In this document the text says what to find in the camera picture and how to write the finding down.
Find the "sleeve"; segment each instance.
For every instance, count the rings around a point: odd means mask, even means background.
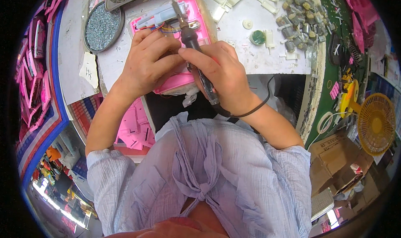
[[[266,143],[264,148],[270,156],[273,170],[282,179],[283,187],[289,193],[295,210],[298,232],[301,237],[308,237],[312,227],[310,153],[301,146],[276,150]]]
[[[87,156],[88,183],[105,236],[118,230],[123,203],[135,163],[120,151],[109,149],[90,152]]]

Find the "woman's right hand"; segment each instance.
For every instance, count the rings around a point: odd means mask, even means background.
[[[202,45],[203,53],[191,48],[180,48],[178,54],[192,63],[212,82],[221,106],[232,115],[243,115],[261,100],[248,85],[244,66],[238,61],[235,49],[224,41]],[[195,83],[205,94],[197,72],[192,72]]]

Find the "lips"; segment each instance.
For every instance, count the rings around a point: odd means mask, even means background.
[[[168,218],[168,221],[178,224],[178,225],[190,227],[190,228],[196,229],[198,231],[202,231],[201,225],[198,222],[196,222],[188,217],[170,217],[170,218]]]

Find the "hand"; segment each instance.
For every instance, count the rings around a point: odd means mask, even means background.
[[[202,52],[190,48],[181,48],[178,54],[192,63],[214,85],[221,106],[232,115],[243,115],[261,103],[261,100],[249,89],[244,66],[238,61],[235,49],[224,41],[211,45],[202,45]],[[204,93],[197,72],[192,72],[195,83]]]
[[[178,54],[160,57],[180,47],[180,41],[165,37],[159,31],[145,29],[136,32],[117,82],[123,95],[133,101],[162,85],[173,74],[173,68],[183,64],[184,60]]]

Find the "roll of tape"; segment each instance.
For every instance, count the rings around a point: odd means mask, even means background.
[[[317,131],[319,134],[323,134],[324,132],[326,132],[329,129],[329,127],[331,126],[331,123],[333,122],[333,117],[331,117],[332,115],[333,115],[333,113],[327,112],[322,116],[322,118],[320,118],[318,127],[317,127]],[[329,118],[329,117],[330,117],[330,120],[328,120],[328,123],[326,124],[326,126],[323,129],[321,129],[322,124],[324,122],[326,122],[327,118]]]

